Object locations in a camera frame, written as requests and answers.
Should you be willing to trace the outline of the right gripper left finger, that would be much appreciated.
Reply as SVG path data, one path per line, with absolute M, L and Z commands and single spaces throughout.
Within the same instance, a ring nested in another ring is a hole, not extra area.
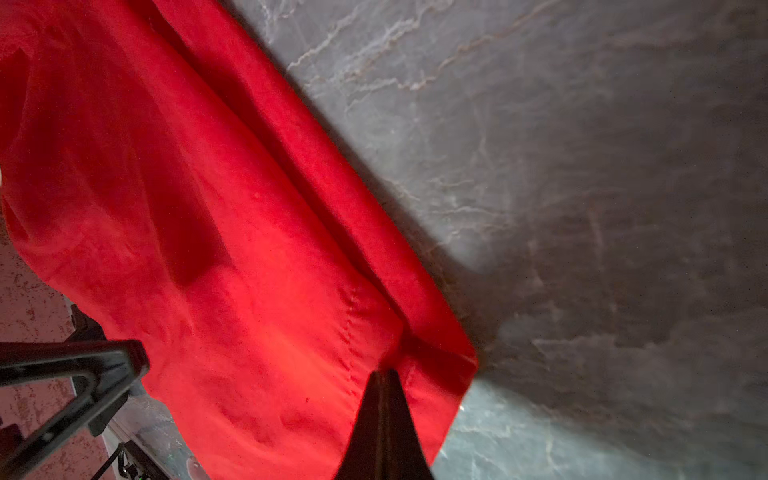
M 335 475 L 336 480 L 382 478 L 383 392 L 382 374 L 373 372 L 368 379 L 345 455 Z

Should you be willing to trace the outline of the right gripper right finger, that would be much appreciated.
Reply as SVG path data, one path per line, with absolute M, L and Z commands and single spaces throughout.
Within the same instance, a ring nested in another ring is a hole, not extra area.
M 397 372 L 383 373 L 381 387 L 381 478 L 432 480 Z

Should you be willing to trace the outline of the red shorts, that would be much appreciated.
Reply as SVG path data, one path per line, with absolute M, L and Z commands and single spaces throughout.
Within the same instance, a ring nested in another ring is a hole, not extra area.
M 215 479 L 330 479 L 368 378 L 437 457 L 477 370 L 415 252 L 216 1 L 5 1 L 1 203 Z

